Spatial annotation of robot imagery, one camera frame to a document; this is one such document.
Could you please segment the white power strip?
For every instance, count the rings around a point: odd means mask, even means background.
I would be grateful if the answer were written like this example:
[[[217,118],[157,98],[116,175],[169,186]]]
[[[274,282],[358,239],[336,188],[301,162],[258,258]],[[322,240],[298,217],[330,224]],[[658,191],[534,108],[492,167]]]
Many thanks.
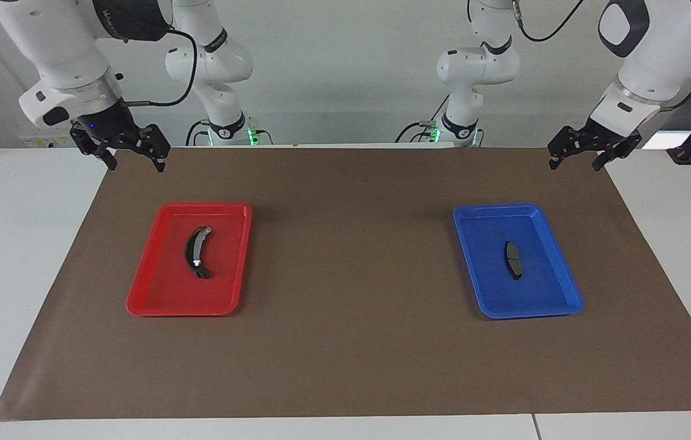
[[[21,144],[25,148],[52,149],[75,148],[75,143],[70,136],[19,136]]]

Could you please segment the curved black brake shoe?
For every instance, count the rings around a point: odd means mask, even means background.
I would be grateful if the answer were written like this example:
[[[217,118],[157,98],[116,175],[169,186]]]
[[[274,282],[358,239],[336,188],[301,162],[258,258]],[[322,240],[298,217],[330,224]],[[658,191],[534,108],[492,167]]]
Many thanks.
[[[211,232],[211,226],[200,226],[188,237],[185,245],[185,262],[189,270],[191,270],[198,279],[208,279],[211,276],[211,271],[203,264],[201,259],[205,239]]]

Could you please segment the red plastic tray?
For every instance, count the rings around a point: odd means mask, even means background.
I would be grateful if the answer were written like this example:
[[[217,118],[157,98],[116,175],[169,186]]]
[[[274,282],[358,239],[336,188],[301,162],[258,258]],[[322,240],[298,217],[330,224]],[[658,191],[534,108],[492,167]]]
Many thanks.
[[[136,317],[225,317],[239,304],[253,208],[244,202],[170,202],[153,219],[127,310]],[[201,253],[211,271],[198,279],[184,258],[188,237],[212,232]]]

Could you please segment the small dark brake pad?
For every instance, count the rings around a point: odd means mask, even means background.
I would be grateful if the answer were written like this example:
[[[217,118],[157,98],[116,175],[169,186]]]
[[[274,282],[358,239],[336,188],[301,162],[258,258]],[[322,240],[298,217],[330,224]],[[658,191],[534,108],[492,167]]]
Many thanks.
[[[504,262],[514,281],[522,278],[524,267],[521,254],[518,246],[511,241],[507,241],[504,244]]]

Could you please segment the blue plastic tray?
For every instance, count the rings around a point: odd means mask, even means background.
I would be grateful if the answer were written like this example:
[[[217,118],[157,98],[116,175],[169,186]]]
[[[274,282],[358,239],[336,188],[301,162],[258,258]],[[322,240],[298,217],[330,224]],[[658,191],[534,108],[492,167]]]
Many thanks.
[[[564,317],[584,300],[544,211],[532,203],[461,205],[453,211],[475,299],[494,320]],[[504,244],[515,243],[524,274],[513,280]]]

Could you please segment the brown table mat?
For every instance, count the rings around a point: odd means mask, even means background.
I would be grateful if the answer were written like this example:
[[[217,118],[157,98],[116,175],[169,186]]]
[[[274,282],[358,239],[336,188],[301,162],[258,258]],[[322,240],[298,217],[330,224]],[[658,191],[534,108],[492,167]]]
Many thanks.
[[[541,148],[118,153],[0,398],[0,421],[691,410],[691,318],[592,154]],[[253,206],[230,317],[141,318],[128,290],[165,203]],[[453,221],[530,202],[584,297],[479,313]]]

